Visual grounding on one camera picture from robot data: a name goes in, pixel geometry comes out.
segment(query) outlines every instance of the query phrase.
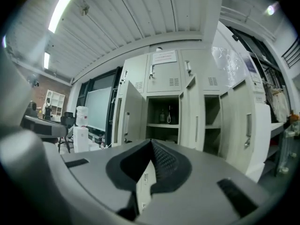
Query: black mesh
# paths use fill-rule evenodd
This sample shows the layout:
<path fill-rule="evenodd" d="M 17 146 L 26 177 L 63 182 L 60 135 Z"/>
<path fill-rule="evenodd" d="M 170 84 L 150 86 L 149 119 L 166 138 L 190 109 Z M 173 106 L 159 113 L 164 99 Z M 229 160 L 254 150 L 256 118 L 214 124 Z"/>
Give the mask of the black mesh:
<path fill-rule="evenodd" d="M 106 172 L 117 188 L 135 192 L 136 183 L 150 160 L 153 162 L 157 180 L 151 186 L 151 194 L 175 191 L 192 171 L 191 163 L 184 155 L 155 140 L 146 140 L 111 158 Z"/>

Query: clothes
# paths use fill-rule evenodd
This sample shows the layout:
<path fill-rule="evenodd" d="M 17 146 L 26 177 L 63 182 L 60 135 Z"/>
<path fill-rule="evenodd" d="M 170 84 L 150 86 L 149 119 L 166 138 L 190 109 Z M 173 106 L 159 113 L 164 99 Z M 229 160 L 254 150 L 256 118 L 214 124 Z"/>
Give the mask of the clothes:
<path fill-rule="evenodd" d="M 280 91 L 273 94 L 272 107 L 274 108 L 274 113 L 278 122 L 286 122 L 287 118 L 290 116 L 290 110 L 283 92 Z"/>
<path fill-rule="evenodd" d="M 271 92 L 272 86 L 270 86 L 269 84 L 264 83 L 263 84 L 265 93 L 266 93 L 266 104 L 269 105 L 270 107 L 270 111 L 271 111 L 271 122 L 272 123 L 276 123 L 278 122 L 276 115 L 274 113 L 274 107 L 273 107 L 273 94 Z"/>

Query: ceiling light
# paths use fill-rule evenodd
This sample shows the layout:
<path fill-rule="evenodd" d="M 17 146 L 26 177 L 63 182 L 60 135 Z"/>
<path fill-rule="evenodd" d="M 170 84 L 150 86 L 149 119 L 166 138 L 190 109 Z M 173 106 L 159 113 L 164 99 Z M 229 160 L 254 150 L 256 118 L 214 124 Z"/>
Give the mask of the ceiling light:
<path fill-rule="evenodd" d="M 272 6 L 272 5 L 270 5 L 270 6 L 268 6 L 268 8 L 267 8 L 267 13 L 268 13 L 268 15 L 273 15 L 274 13 L 275 13 L 275 9 L 274 9 L 274 7 Z"/>
<path fill-rule="evenodd" d="M 2 39 L 2 46 L 4 48 L 6 48 L 6 35 L 4 35 L 3 39 Z"/>
<path fill-rule="evenodd" d="M 60 21 L 60 18 L 64 12 L 64 10 L 66 9 L 68 3 L 70 2 L 71 0 L 59 0 L 56 7 L 55 7 L 55 10 L 52 14 L 52 18 L 51 18 L 51 21 L 50 21 L 50 24 L 49 24 L 49 27 L 48 29 L 55 33 L 55 30 L 56 30 L 56 27 L 57 27 L 57 24 L 58 22 Z"/>
<path fill-rule="evenodd" d="M 44 54 L 44 68 L 48 69 L 49 67 L 49 59 L 50 59 L 50 54 L 46 53 Z"/>

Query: white bookshelf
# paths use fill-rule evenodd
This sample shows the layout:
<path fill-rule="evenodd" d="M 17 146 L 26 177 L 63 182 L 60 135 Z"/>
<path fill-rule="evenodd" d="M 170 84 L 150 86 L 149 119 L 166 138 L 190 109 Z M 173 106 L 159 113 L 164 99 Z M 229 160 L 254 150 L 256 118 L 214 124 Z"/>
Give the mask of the white bookshelf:
<path fill-rule="evenodd" d="M 50 104 L 52 107 L 52 115 L 53 115 L 52 120 L 59 122 L 60 117 L 62 116 L 62 108 L 64 106 L 65 95 L 48 90 L 45 98 L 45 102 L 47 98 L 50 98 Z"/>

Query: chair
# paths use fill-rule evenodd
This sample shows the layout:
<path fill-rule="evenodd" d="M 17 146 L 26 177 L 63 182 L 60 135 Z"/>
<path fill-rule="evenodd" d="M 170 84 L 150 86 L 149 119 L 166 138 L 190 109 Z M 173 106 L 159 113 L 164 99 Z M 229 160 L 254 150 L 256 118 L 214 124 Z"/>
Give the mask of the chair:
<path fill-rule="evenodd" d="M 66 135 L 64 136 L 65 141 L 61 141 L 61 137 L 58 143 L 58 152 L 60 152 L 60 145 L 65 143 L 67 146 L 67 150 L 70 153 L 69 143 L 73 143 L 72 141 L 68 141 L 67 138 L 71 138 L 73 136 L 73 125 L 75 124 L 75 117 L 73 117 L 72 112 L 65 112 L 64 116 L 60 117 L 60 123 L 66 127 Z"/>

